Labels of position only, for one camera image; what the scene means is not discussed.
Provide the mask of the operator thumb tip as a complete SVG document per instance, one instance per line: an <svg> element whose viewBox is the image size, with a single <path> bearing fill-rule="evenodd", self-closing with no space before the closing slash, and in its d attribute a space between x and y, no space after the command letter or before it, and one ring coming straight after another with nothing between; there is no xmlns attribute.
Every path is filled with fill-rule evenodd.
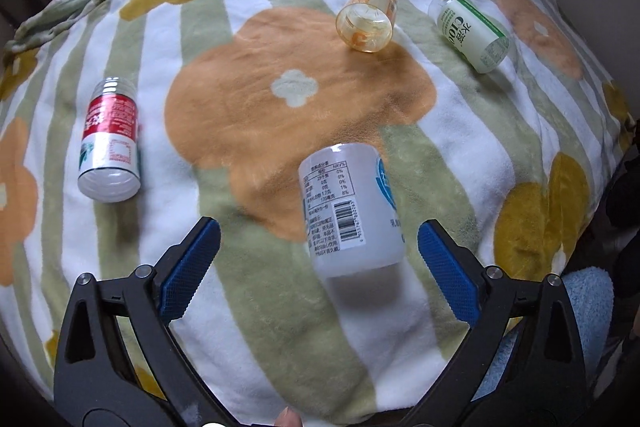
<svg viewBox="0 0 640 427"><path fill-rule="evenodd" d="M274 425L277 427L303 427L302 418L290 407L286 407L277 417Z"/></svg>

